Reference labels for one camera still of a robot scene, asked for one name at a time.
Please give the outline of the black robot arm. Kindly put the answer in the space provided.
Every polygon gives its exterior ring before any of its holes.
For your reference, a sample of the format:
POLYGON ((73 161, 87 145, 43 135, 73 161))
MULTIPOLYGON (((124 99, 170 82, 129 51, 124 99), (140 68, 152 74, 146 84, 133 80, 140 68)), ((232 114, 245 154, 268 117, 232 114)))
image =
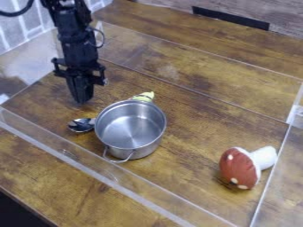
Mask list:
POLYGON ((66 80, 74 101, 79 104, 93 97, 93 85, 103 86, 105 67, 98 63, 98 48, 103 33, 93 28, 90 11, 83 0, 39 0, 46 8, 61 44, 62 58, 51 58, 54 76, 66 80))

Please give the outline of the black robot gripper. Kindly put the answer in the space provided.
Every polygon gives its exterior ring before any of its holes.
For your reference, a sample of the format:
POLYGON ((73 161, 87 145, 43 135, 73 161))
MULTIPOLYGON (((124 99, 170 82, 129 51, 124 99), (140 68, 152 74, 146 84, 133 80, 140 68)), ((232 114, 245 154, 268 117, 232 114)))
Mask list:
POLYGON ((66 79, 70 95, 77 103, 85 103, 93 97, 93 85, 103 86, 106 78, 105 67, 98 63, 94 32, 90 11, 85 5, 51 5, 50 18, 57 28, 57 39, 61 44, 62 58, 51 58, 54 74, 66 79))

